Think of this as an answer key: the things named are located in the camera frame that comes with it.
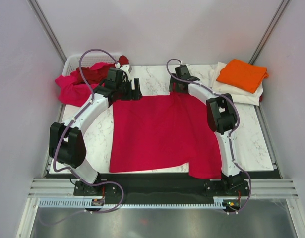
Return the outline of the crimson red t shirt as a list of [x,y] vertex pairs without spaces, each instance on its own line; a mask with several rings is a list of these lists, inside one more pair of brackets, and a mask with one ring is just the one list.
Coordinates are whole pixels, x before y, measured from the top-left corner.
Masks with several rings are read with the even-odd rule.
[[111,173],[188,164],[192,177],[221,177],[220,150],[207,124],[207,108],[194,96],[145,96],[138,101],[117,101],[112,107]]

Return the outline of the wall aluminium rail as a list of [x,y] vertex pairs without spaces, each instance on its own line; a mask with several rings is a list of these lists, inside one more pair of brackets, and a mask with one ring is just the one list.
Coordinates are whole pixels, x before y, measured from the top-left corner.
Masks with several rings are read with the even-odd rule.
[[267,44],[269,38],[271,37],[273,31],[275,30],[278,22],[282,18],[283,14],[285,13],[287,7],[291,3],[291,0],[282,0],[276,9],[271,21],[269,22],[265,32],[263,33],[257,47],[255,48],[250,60],[249,64],[254,65],[256,61],[258,60],[260,54],[262,53],[265,45]]
[[67,56],[65,55],[64,50],[62,49],[49,21],[47,20],[45,14],[43,13],[42,8],[39,5],[38,1],[37,0],[28,0],[27,2],[29,3],[35,16],[39,20],[41,26],[43,27],[46,35],[48,36],[49,40],[51,41],[51,44],[53,45],[54,49],[56,50],[61,61],[63,63],[66,63]]

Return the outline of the folded white t shirt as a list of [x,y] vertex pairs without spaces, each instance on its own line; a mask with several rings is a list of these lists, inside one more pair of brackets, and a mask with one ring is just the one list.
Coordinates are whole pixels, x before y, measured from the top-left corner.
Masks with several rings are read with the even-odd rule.
[[226,64],[218,62],[210,80],[211,89],[218,94],[229,93],[232,96],[234,103],[251,104],[251,105],[259,106],[260,97],[262,96],[263,93],[262,84],[259,86],[256,92],[252,94],[240,88],[228,84],[220,83],[217,81],[221,70],[224,69],[226,66],[227,66]]

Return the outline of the dark red t shirt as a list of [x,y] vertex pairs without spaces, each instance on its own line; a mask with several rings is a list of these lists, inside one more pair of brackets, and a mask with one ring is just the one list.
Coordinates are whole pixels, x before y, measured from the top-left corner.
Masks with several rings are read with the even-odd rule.
[[[115,64],[111,63],[96,63],[92,67],[82,67],[82,73],[88,82],[88,84],[99,84],[102,80],[107,77],[108,70],[110,68],[115,68]],[[79,68],[73,71],[70,76],[75,78],[74,85],[85,84],[82,79]]]

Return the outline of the left wall aluminium rail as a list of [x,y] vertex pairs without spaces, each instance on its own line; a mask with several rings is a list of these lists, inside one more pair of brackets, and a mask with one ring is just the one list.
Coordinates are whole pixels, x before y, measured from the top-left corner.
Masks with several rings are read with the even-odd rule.
[[29,3],[35,16],[39,20],[41,26],[43,27],[46,35],[48,36],[49,40],[51,41],[51,44],[53,45],[54,49],[56,50],[61,61],[63,63],[66,63],[67,56],[65,55],[64,50],[62,49],[49,21],[47,20],[45,14],[43,13],[42,8],[39,5],[38,1],[37,0],[28,0],[27,2]]

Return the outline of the white plastic laundry basket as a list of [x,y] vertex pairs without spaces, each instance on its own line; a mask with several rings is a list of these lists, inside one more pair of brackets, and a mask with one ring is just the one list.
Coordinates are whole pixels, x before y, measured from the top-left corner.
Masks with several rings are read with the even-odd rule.
[[[79,60],[81,54],[70,55],[64,65],[62,76],[69,76],[73,71],[79,68]],[[82,67],[92,67],[96,63],[108,63],[112,64],[115,61],[108,55],[101,52],[90,52],[86,54],[82,59]]]

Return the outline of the right wall aluminium rail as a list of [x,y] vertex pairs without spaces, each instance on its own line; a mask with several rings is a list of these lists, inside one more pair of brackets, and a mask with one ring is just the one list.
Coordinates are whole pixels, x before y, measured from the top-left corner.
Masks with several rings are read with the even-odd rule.
[[254,65],[256,61],[258,60],[260,54],[262,53],[265,45],[267,44],[269,38],[271,37],[273,31],[275,30],[278,22],[282,18],[283,14],[285,13],[287,7],[291,3],[291,0],[282,0],[276,9],[271,21],[269,22],[265,32],[263,33],[257,47],[255,48],[250,60],[249,64]]

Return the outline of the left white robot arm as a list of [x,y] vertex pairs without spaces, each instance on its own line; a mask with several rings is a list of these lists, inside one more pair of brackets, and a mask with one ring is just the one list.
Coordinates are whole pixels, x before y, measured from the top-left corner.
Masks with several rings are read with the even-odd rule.
[[86,158],[84,134],[96,118],[114,102],[142,98],[139,78],[130,79],[130,67],[110,68],[103,84],[91,89],[90,96],[79,110],[65,122],[54,122],[50,127],[49,156],[53,170],[59,173],[70,171],[85,183],[85,189],[92,195],[102,191],[100,174]]

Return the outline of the pink magenta t shirt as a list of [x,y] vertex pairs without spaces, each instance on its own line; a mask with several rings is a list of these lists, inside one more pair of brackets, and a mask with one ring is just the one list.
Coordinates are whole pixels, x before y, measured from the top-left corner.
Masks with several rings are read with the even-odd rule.
[[[86,84],[74,85],[74,82],[75,78],[70,75],[61,75],[55,80],[56,85],[61,89],[59,101],[66,105],[81,107],[88,100],[91,91]],[[95,89],[99,84],[92,84],[90,87]]]

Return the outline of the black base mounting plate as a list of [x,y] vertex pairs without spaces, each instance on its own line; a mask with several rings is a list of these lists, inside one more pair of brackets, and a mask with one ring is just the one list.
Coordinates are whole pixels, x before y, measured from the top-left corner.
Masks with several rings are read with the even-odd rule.
[[203,202],[215,197],[245,198],[245,175],[231,179],[199,179],[188,173],[102,174],[95,187],[77,181],[75,196],[103,195],[112,203],[124,201]]

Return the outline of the aluminium frame extrusion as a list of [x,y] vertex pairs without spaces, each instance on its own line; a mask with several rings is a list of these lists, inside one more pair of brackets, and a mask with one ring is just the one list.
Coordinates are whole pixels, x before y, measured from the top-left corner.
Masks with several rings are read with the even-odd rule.
[[[297,192],[294,183],[290,179],[283,178],[253,178],[248,180],[249,195],[253,198],[286,198],[296,197]],[[75,196],[73,194],[74,180],[67,178],[36,178],[33,180],[30,197],[64,197]]]

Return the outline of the folded orange t shirt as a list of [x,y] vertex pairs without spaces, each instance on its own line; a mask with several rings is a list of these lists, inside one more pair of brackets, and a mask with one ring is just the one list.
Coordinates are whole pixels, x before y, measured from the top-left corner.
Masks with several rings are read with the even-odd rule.
[[231,60],[220,70],[217,82],[254,94],[268,78],[267,68],[253,66],[238,59]]

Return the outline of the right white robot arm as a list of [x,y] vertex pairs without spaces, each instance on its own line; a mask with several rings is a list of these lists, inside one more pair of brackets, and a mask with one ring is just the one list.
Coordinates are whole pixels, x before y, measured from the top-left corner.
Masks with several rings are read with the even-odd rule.
[[238,176],[241,170],[237,167],[234,132],[239,126],[239,113],[230,94],[218,94],[205,86],[201,80],[192,76],[187,65],[181,64],[175,68],[175,73],[170,74],[169,89],[172,84],[180,92],[187,92],[206,105],[207,123],[214,132],[218,141],[221,156],[221,173],[224,179],[221,182],[221,191],[226,195],[232,195],[239,189],[238,182],[232,178]]

